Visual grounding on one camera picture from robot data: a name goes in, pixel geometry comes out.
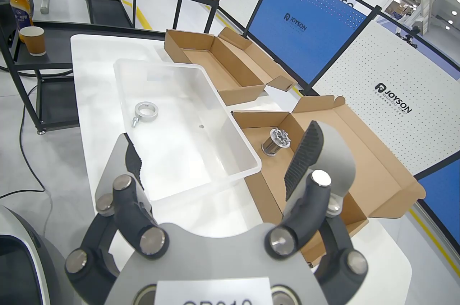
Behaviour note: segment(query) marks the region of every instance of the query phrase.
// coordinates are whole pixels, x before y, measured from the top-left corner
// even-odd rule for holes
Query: bottle label
[[[27,11],[24,11],[23,9],[19,8],[13,8],[13,11],[19,29],[23,29],[24,27],[30,27],[32,25],[32,21]]]

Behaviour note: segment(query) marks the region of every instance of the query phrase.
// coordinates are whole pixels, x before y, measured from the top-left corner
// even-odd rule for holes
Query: black cable
[[[5,68],[3,66],[0,66],[0,70],[3,70],[4,72],[10,72],[10,69],[8,68]],[[49,78],[49,77],[63,77],[63,76],[68,76],[70,73],[74,73],[74,70],[71,69],[71,70],[67,70],[67,72],[62,72],[62,73],[53,73],[53,74],[42,74],[41,76],[43,78]],[[20,76],[23,76],[23,77],[33,77],[33,78],[36,78],[37,76],[34,75],[34,74],[31,74],[31,73],[22,73],[22,72],[18,72],[18,74]]]
[[[37,86],[33,87],[28,93],[27,93],[27,96],[30,95],[30,93],[35,90],[37,88]],[[26,165],[27,167],[29,168],[30,170],[30,173],[33,175],[33,177],[35,178],[35,180],[37,180],[37,182],[40,184],[42,190],[35,190],[35,189],[24,189],[24,190],[16,190],[14,192],[11,192],[11,193],[7,193],[5,195],[2,195],[0,196],[0,200],[2,198],[5,198],[9,195],[12,195],[12,194],[16,194],[16,193],[26,193],[26,192],[36,192],[36,193],[43,193],[46,191],[44,185],[41,183],[40,179],[37,177],[37,175],[35,174],[35,172],[32,170],[32,167],[30,166],[28,160],[27,160],[27,157],[24,153],[24,149],[23,149],[23,128],[24,128],[24,119],[25,119],[25,115],[26,115],[26,106],[24,105],[23,106],[23,118],[21,120],[21,127],[19,128],[19,148],[21,149],[21,154],[23,155],[23,158],[24,158],[24,161],[26,162]]]

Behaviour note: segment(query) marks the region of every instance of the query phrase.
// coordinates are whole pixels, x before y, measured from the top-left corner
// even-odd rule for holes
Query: rubber gripper pad
[[[307,169],[317,162],[323,142],[321,127],[317,122],[312,120],[304,136],[302,136],[302,140],[295,151],[291,164],[284,175],[286,201],[291,197],[300,180],[307,172]]]

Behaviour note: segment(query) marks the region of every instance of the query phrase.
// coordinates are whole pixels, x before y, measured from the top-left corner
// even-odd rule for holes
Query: cardboard box lid
[[[318,120],[341,134],[356,163],[350,194],[366,216],[399,218],[416,200],[425,197],[424,188],[345,104],[343,97],[304,96],[292,116],[303,129]]]
[[[229,27],[225,27],[218,38],[266,85],[288,91],[297,84],[266,52]]]

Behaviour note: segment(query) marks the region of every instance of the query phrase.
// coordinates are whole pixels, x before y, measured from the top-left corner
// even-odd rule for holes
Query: paper cup
[[[43,56],[45,50],[45,30],[40,27],[24,27],[19,33],[32,56]]]

